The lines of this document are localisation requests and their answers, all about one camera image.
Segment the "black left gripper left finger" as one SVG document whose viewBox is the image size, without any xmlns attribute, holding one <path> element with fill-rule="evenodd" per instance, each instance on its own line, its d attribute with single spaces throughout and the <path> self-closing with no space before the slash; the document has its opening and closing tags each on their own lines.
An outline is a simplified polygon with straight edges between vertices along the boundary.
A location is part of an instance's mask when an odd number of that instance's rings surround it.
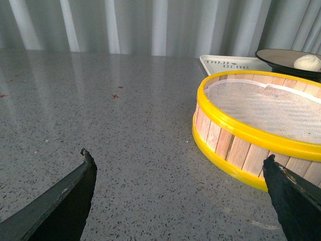
<svg viewBox="0 0 321 241">
<path fill-rule="evenodd" d="M 1 222 L 1 240 L 80 240 L 93 197 L 97 166 L 83 163 L 26 207 Z"/>
</svg>

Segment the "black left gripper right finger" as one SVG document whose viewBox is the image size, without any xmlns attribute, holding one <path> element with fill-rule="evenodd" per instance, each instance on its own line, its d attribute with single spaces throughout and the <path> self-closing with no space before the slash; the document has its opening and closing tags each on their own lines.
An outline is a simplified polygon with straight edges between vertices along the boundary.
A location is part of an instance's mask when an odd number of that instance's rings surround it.
<svg viewBox="0 0 321 241">
<path fill-rule="evenodd" d="M 263 174 L 287 240 L 320 240 L 320 188 L 275 161 L 263 161 Z"/>
</svg>

